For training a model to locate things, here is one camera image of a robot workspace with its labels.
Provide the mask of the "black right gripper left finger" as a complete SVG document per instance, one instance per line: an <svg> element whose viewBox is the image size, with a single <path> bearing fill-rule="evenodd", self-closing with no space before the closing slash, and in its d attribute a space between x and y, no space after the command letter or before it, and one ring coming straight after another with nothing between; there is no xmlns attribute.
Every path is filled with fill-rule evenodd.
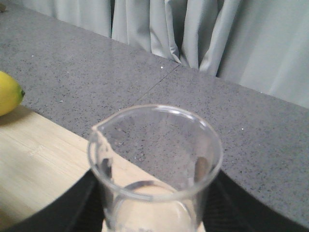
<svg viewBox="0 0 309 232"><path fill-rule="evenodd" d="M88 171L47 207L5 231L100 232L103 220L99 184Z"/></svg>

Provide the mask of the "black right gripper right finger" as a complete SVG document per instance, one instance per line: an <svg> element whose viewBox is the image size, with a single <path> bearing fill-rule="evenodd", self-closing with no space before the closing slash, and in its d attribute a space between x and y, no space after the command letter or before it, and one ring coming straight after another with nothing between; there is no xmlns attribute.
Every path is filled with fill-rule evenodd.
<svg viewBox="0 0 309 232"><path fill-rule="evenodd" d="M258 201L223 171L211 183L203 224L207 232L307 232Z"/></svg>

